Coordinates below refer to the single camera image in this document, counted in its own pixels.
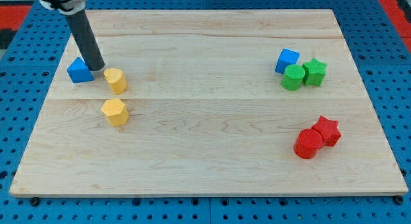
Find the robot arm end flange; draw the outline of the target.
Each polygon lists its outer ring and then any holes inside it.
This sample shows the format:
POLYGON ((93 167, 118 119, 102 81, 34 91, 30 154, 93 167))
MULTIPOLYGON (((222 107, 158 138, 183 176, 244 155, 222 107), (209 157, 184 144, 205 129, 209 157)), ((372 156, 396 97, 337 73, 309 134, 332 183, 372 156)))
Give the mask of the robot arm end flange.
POLYGON ((63 15, 74 15, 85 9, 88 0, 39 0, 47 10, 58 10, 63 15))

